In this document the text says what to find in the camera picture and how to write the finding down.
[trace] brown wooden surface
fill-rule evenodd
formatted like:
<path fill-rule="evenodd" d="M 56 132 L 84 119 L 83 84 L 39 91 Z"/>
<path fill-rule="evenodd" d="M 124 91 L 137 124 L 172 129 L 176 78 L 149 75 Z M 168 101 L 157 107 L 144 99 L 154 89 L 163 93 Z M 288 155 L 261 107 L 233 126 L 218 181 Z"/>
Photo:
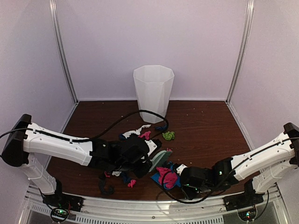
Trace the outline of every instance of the brown wooden surface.
<path fill-rule="evenodd" d="M 121 116 L 136 110 L 136 101 L 80 102 L 64 133 L 92 137 Z M 170 123 L 169 130 L 175 131 L 176 138 L 166 141 L 159 136 L 159 139 L 163 143 L 162 149 L 172 148 L 173 154 L 169 159 L 174 163 L 211 168 L 219 160 L 249 151 L 224 102 L 171 101 L 166 117 Z M 102 138 L 117 140 L 120 133 L 135 130 L 143 124 L 138 114 L 132 115 Z M 113 176 L 107 180 L 107 186 L 113 185 L 115 193 L 102 196 L 98 189 L 98 176 L 102 173 L 100 170 L 53 157 L 48 172 L 62 182 L 66 193 L 125 200 L 169 199 L 150 179 L 152 174 L 138 179 L 132 189 L 123 184 L 121 178 Z M 244 182 L 233 186 L 226 193 L 243 191 Z M 179 198 L 183 197 L 179 190 L 173 190 L 172 193 Z"/>

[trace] light green cloth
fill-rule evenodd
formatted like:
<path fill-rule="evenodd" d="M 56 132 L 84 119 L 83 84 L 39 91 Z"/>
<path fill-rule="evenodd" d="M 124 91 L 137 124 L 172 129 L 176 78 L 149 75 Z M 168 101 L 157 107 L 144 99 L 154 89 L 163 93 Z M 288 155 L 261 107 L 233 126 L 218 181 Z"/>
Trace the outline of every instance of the light green cloth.
<path fill-rule="evenodd" d="M 162 135 L 163 138 L 167 141 L 170 141 L 175 138 L 174 132 L 166 132 L 166 133 L 162 133 Z"/>

